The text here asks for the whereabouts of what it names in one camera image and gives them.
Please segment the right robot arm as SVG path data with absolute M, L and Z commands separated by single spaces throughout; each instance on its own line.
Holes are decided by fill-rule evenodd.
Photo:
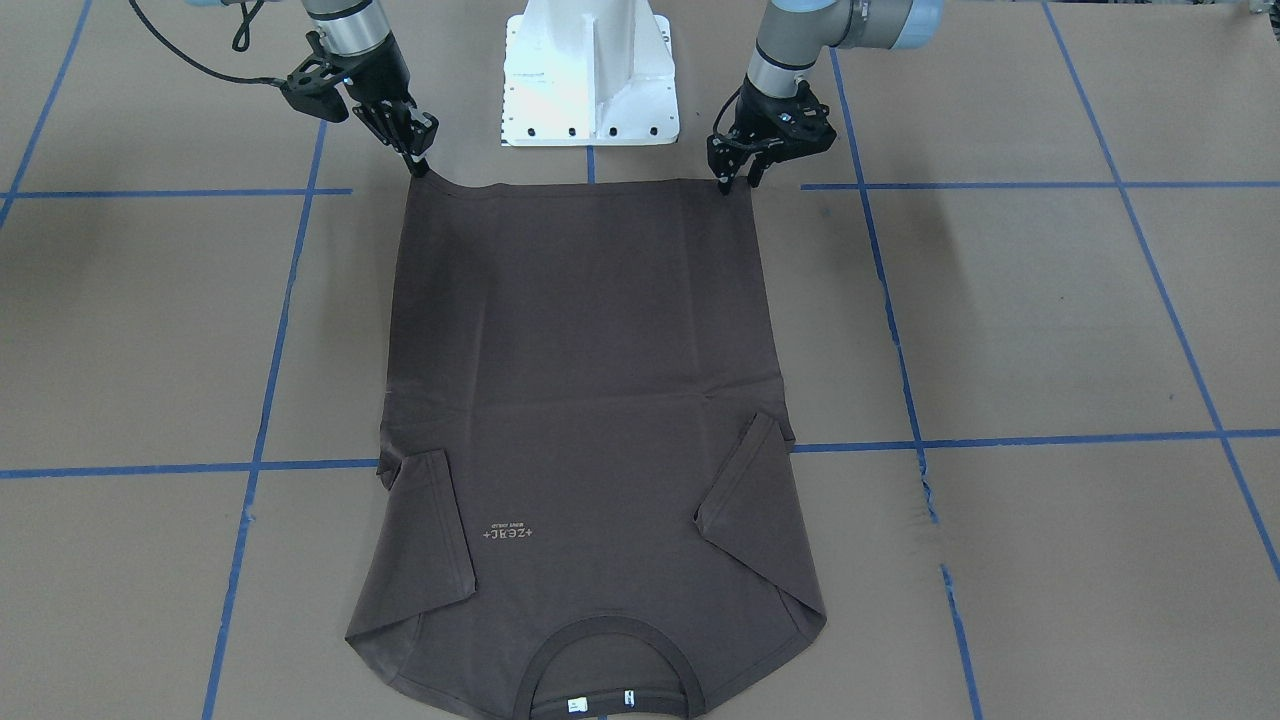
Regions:
M 227 76 L 196 61 L 173 44 L 166 47 L 202 73 L 236 85 L 278 88 L 297 111 L 342 123 L 356 115 L 374 137 L 396 151 L 410 174 L 430 172 L 426 152 L 439 123 L 419 109 L 410 92 L 410 69 L 379 1 L 306 1 L 314 29 L 311 53 L 284 78 Z

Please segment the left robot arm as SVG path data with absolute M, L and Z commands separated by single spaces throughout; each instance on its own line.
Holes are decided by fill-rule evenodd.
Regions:
M 740 174 L 755 188 L 774 164 L 826 152 L 837 138 L 829 108 L 808 76 L 826 49 L 916 49 L 940 28 L 942 1 L 771 1 L 739 88 L 707 138 L 717 187 L 730 195 Z

